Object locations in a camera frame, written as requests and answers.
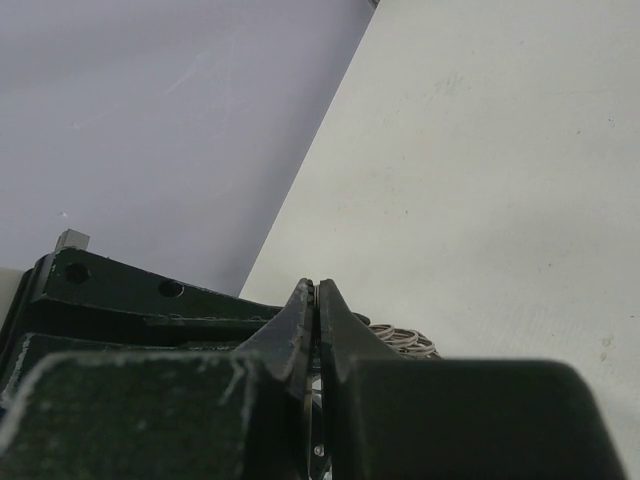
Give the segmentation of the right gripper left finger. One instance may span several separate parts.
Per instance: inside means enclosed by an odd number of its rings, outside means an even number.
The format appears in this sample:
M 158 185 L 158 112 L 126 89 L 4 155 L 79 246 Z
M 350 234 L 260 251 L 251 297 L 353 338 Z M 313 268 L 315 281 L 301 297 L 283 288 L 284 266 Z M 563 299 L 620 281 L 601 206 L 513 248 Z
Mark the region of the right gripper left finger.
M 1 423 L 5 479 L 305 479 L 314 287 L 230 352 L 67 351 Z

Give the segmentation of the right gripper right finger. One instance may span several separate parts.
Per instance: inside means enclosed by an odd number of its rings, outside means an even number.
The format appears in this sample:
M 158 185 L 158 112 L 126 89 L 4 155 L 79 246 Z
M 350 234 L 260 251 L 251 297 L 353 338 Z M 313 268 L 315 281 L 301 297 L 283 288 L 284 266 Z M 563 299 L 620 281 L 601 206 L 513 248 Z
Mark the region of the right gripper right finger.
M 581 376 L 539 360 L 406 359 L 317 289 L 324 449 L 337 479 L 621 479 Z

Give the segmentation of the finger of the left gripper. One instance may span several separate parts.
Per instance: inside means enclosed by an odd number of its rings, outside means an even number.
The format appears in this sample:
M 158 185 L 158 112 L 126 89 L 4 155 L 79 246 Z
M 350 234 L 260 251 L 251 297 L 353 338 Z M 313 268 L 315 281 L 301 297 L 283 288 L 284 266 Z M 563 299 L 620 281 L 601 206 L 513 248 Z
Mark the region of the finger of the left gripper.
M 23 275 L 1 347 L 28 333 L 158 347 L 245 340 L 280 310 L 65 248 Z

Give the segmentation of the large keyring with yellow grip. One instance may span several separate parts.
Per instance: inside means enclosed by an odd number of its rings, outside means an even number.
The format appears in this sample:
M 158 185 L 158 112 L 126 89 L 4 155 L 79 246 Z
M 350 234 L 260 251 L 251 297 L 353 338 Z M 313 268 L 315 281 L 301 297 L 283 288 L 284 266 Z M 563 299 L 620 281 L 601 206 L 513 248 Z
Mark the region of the large keyring with yellow grip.
M 421 332 L 392 324 L 373 324 L 352 312 L 337 285 L 314 287 L 314 340 L 311 361 L 311 446 L 309 477 L 328 479 L 339 422 L 339 393 L 354 359 L 434 360 L 435 344 Z

